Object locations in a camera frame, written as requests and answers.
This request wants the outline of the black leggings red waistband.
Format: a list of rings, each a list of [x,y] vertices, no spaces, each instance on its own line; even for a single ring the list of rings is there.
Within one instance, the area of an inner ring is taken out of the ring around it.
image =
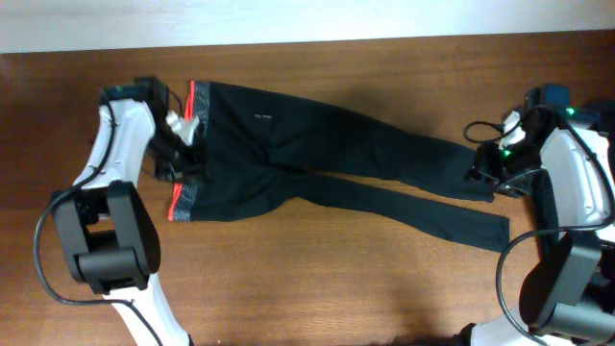
[[[465,180],[475,153],[463,145],[333,105],[216,82],[191,83],[186,116],[198,122],[201,170],[175,185],[172,221],[236,221],[301,198],[493,252],[509,241],[506,217],[456,205],[494,198]]]

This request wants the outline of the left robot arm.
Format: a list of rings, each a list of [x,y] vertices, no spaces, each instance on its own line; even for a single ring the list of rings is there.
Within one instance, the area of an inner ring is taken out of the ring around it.
[[[73,280],[93,298],[64,298],[69,306],[111,306],[138,345],[190,345],[160,283],[160,238],[137,192],[146,155],[160,164],[183,145],[169,127],[173,92],[147,86],[116,86],[99,98],[99,128],[86,166],[73,186],[57,193],[49,215]]]

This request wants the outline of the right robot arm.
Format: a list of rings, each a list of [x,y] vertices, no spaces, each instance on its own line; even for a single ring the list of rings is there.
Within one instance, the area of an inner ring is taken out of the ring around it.
[[[480,144],[471,177],[501,194],[530,196],[541,226],[511,240],[545,242],[517,306],[470,324],[463,345],[611,345],[614,342],[614,127],[607,113],[555,105],[512,111]]]

